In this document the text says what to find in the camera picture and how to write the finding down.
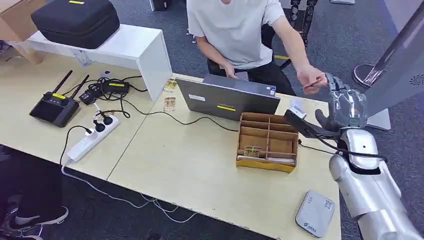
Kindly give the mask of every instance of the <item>beige table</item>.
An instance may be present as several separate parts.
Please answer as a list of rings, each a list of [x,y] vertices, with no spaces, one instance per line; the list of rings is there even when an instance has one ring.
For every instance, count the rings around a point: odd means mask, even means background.
[[[69,128],[75,125],[92,128],[96,109],[81,102],[80,112],[66,127],[59,128],[29,116],[29,112],[43,94],[53,91],[69,70],[74,72],[58,93],[65,93],[79,84],[87,73],[91,76],[90,80],[98,79],[100,72],[104,71],[111,71],[112,76],[119,79],[140,75],[137,70],[95,62],[84,68],[74,58],[55,54],[47,54],[39,65],[32,65],[24,58],[17,57],[4,62],[7,58],[6,55],[0,56],[0,144],[54,163],[59,163]],[[134,78],[129,82],[139,89],[145,89],[142,79]],[[147,92],[133,90],[127,99],[141,111],[148,112],[153,106]],[[120,109],[118,101],[97,102],[102,110]],[[107,179],[145,119],[145,116],[136,114],[135,110],[127,110],[132,113],[130,119],[116,113],[121,120],[120,126],[80,162],[69,167],[103,180]],[[82,129],[72,130],[68,149],[78,142],[83,134]]]
[[[164,98],[170,96],[176,97],[176,111],[172,114],[179,120],[188,122],[204,116],[189,111],[178,88],[174,93],[163,92],[151,111],[162,111]],[[277,114],[283,115],[291,97],[279,96]],[[315,109],[328,112],[324,102],[301,99],[311,123],[317,124]],[[225,127],[239,127],[238,122],[212,118]],[[300,146],[298,166],[290,174],[236,168],[237,139],[237,132],[224,130],[208,120],[184,126],[163,114],[150,115],[108,181],[281,240],[316,239],[295,223],[305,193],[314,190],[336,203],[323,239],[341,239],[339,189],[330,175],[329,154]],[[317,140],[302,136],[300,139],[307,146],[330,150]]]

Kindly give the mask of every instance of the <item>white cable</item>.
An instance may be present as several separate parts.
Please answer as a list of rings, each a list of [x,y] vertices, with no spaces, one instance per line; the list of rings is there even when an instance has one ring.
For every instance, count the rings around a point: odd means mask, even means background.
[[[178,208],[178,206],[176,206],[174,210],[166,210],[165,208],[163,208],[163,207],[159,204],[159,202],[158,202],[157,200],[156,200],[156,201],[154,201],[153,203],[154,203],[154,205],[155,205],[156,207],[158,207],[159,209],[161,209],[162,211],[167,212],[167,213],[173,213],[173,212],[175,212],[175,210],[177,210],[177,208]]]
[[[101,194],[104,194],[104,195],[107,195],[109,198],[111,198],[111,199],[114,199],[114,200],[119,200],[119,201],[122,201],[122,202],[125,202],[125,203],[128,203],[128,204],[131,204],[134,208],[137,208],[137,209],[141,209],[142,207],[144,207],[144,206],[146,206],[147,204],[149,204],[149,203],[151,203],[151,202],[153,202],[154,203],[154,205],[156,206],[156,207],[158,207],[160,210],[162,210],[162,212],[170,219],[170,220],[172,220],[172,221],[174,221],[174,222],[176,222],[176,223],[179,223],[179,224],[183,224],[183,223],[186,223],[186,222],[188,222],[188,221],[190,221],[190,219],[192,219],[196,214],[198,214],[198,212],[195,212],[195,213],[193,213],[193,215],[191,215],[189,218],[187,218],[186,220],[184,220],[184,221],[178,221],[178,220],[175,220],[175,219],[173,219],[171,216],[169,216],[168,215],[168,213],[173,213],[173,212],[175,212],[175,210],[177,210],[178,209],[178,207],[179,206],[176,206],[176,208],[174,209],[174,210],[166,210],[166,209],[164,209],[164,208],[162,208],[161,207],[161,205],[159,204],[159,202],[158,202],[158,200],[156,199],[156,198],[153,198],[153,199],[147,199],[147,198],[145,198],[145,196],[142,194],[142,193],[140,193],[140,195],[147,201],[145,204],[143,204],[143,205],[141,205],[141,206],[136,206],[135,204],[133,204],[132,202],[130,202],[130,201],[128,201],[128,200],[125,200],[125,199],[122,199],[122,198],[118,198],[118,197],[114,197],[114,196],[111,196],[110,194],[108,194],[107,192],[104,192],[104,191],[102,191],[102,190],[100,190],[100,189],[98,189],[97,187],[95,187],[93,184],[91,184],[89,181],[87,181],[87,180],[84,180],[84,179],[81,179],[81,178],[79,178],[79,177],[77,177],[77,176],[74,176],[74,175],[71,175],[71,174],[69,174],[69,173],[66,173],[65,172],[65,166],[67,165],[69,163],[69,161],[67,162],[67,163],[65,163],[63,166],[62,166],[62,168],[61,168],[61,171],[62,171],[62,174],[63,175],[65,175],[65,176],[68,176],[68,177],[70,177],[70,178],[73,178],[73,179],[76,179],[76,180],[79,180],[79,181],[82,181],[82,182],[84,182],[84,183],[86,183],[86,184],[88,184],[90,187],[92,187],[94,190],[96,190],[97,192],[99,192],[99,193],[101,193]]]
[[[144,200],[146,200],[147,202],[154,202],[154,201],[156,201],[157,200],[157,198],[152,198],[152,199],[147,199],[144,195],[143,195],[143,193],[140,193],[140,195],[144,198]]]
[[[152,198],[152,199],[147,199],[144,195],[143,195],[143,193],[140,193],[140,195],[144,198],[144,200],[146,200],[146,201],[148,201],[148,202],[153,202],[154,203],[154,205],[158,208],[158,209],[160,209],[160,210],[162,210],[162,212],[170,219],[170,220],[172,220],[172,221],[174,221],[174,222],[176,222],[176,223],[179,223],[179,224],[183,224],[183,223],[186,223],[186,222],[188,222],[188,221],[190,221],[190,219],[192,219],[196,214],[198,214],[198,212],[195,212],[195,213],[193,213],[193,215],[191,215],[189,218],[187,218],[186,220],[184,220],[184,221],[178,221],[178,220],[175,220],[175,219],[173,219],[171,216],[169,216],[168,215],[168,213],[173,213],[173,212],[175,212],[175,210],[177,210],[178,209],[178,207],[179,206],[176,206],[175,207],[175,209],[174,210],[166,210],[166,209],[164,209],[162,206],[161,206],[161,204],[158,202],[158,199],[157,198]]]
[[[65,166],[66,166],[68,163],[69,163],[69,162],[65,163],[65,165],[63,165],[63,166],[62,166],[61,171],[62,171],[62,174],[63,174],[63,175],[68,176],[68,177],[73,178],[73,179],[76,179],[76,180],[80,180],[80,181],[82,181],[82,182],[84,182],[84,183],[88,184],[90,187],[92,187],[92,188],[93,188],[94,190],[96,190],[97,192],[99,192],[99,193],[101,193],[101,194],[104,194],[104,195],[107,195],[107,196],[108,196],[109,198],[111,198],[111,199],[119,200],[119,201],[122,201],[122,202],[126,202],[126,203],[128,203],[128,204],[131,204],[134,208],[137,208],[137,209],[141,209],[142,207],[144,207],[144,206],[146,206],[147,204],[149,204],[149,203],[150,203],[150,201],[148,201],[148,202],[146,202],[145,204],[143,204],[143,205],[141,205],[141,206],[137,206],[137,205],[133,204],[132,202],[130,202],[130,201],[128,201],[128,200],[125,200],[125,199],[121,199],[121,198],[118,198],[118,197],[111,196],[111,195],[109,195],[107,192],[104,192],[104,191],[102,191],[102,190],[100,190],[100,189],[96,188],[95,186],[93,186],[93,185],[92,185],[91,183],[89,183],[88,181],[86,181],[86,180],[84,180],[84,179],[81,179],[81,178],[79,178],[79,177],[77,177],[77,176],[74,176],[74,175],[71,175],[71,174],[66,173],[66,172],[65,172]]]
[[[97,111],[100,113],[100,112],[102,112],[102,110],[100,110],[100,107],[99,107],[99,105],[97,105],[97,103],[94,103],[94,106],[95,106],[95,108],[97,109]]]
[[[166,211],[163,211],[163,213],[164,213],[164,214],[165,214],[165,215],[166,215],[169,219],[171,219],[172,221],[174,221],[174,222],[176,222],[176,223],[179,223],[179,224],[187,223],[188,221],[190,221],[190,219],[192,219],[192,217],[194,217],[196,214],[198,214],[198,212],[195,212],[195,213],[193,213],[193,215],[191,215],[191,216],[190,216],[189,218],[187,218],[186,220],[184,220],[184,221],[178,221],[178,220],[175,220],[175,219],[173,219],[172,217],[170,217]]]

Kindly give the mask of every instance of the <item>wooden organizer box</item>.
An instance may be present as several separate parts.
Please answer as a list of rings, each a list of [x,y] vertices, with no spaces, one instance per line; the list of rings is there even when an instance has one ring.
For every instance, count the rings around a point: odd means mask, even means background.
[[[291,173],[297,166],[299,133],[284,116],[244,112],[240,119],[237,167]],[[245,147],[261,147],[259,157],[243,156]]]

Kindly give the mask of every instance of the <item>power strip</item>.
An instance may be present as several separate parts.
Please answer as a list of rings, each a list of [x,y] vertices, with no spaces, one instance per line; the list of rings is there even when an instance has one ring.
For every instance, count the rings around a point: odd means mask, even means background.
[[[103,120],[98,120],[99,124],[103,124],[105,129],[101,132],[97,132],[92,129],[91,134],[86,134],[77,144],[75,144],[67,153],[68,160],[75,164],[81,160],[86,154],[88,154],[97,144],[99,144],[107,135],[109,135],[114,129],[116,129],[121,122],[113,115],[109,116],[112,118],[112,123],[109,125],[104,124]]]

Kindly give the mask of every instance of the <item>white t-shirt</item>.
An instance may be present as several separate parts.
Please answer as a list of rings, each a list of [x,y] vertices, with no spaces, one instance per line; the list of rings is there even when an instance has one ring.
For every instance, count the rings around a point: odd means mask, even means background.
[[[188,31],[207,41],[236,69],[271,62],[273,51],[262,44],[261,27],[284,16],[279,0],[187,0]]]

